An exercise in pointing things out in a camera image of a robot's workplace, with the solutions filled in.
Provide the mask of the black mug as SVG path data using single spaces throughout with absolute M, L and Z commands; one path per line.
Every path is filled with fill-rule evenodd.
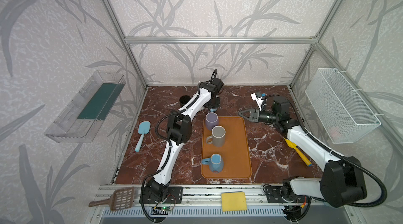
M 181 96 L 179 99 L 179 103 L 181 106 L 186 105 L 190 101 L 191 97 L 188 95 Z

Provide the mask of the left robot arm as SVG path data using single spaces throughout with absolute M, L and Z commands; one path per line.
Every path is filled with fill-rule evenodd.
M 224 83 L 217 73 L 215 69 L 208 81 L 199 82 L 197 92 L 186 104 L 157 123 L 155 134 L 166 141 L 166 147 L 157 171 L 147 175 L 142 182 L 140 203 L 159 203 L 167 198 L 178 155 L 192 136 L 192 120 L 204 109 L 214 112 L 220 107 L 219 94 Z

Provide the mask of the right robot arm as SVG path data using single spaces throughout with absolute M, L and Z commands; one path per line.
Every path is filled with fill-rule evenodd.
M 266 110 L 269 97 L 273 99 L 271 111 Z M 290 110 L 295 107 L 289 99 L 259 92 L 251 94 L 251 98 L 257 103 L 257 108 L 248 109 L 248 116 L 240 111 L 239 116 L 250 122 L 273 125 L 287 143 L 294 145 L 296 151 L 306 153 L 323 172 L 321 179 L 294 177 L 284 180 L 286 195 L 310 196 L 335 208 L 344 205 L 371 208 L 386 202 L 386 186 L 376 175 L 363 168 L 358 159 L 346 157 L 325 145 L 301 124 L 299 116 L 291 118 Z M 380 196 L 369 203 L 361 202 L 367 197 L 365 175 L 374 180 L 381 190 Z

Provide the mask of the grey mug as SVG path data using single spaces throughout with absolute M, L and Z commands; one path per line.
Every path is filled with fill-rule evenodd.
M 207 144 L 215 147 L 222 147 L 225 144 L 226 130 L 223 126 L 217 125 L 212 128 L 212 134 L 206 138 Z

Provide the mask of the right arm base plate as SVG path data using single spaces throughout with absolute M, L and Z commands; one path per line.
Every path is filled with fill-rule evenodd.
M 287 186 L 273 186 L 265 184 L 263 186 L 263 192 L 268 203 L 289 203 L 298 205 L 306 202 L 304 196 L 296 195 L 291 188 Z

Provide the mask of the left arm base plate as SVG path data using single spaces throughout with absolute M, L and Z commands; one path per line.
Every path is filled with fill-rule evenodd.
M 183 197 L 183 187 L 170 186 L 162 189 L 162 191 L 154 190 L 149 187 L 144 187 L 140 194 L 139 203 L 143 204 L 180 204 Z

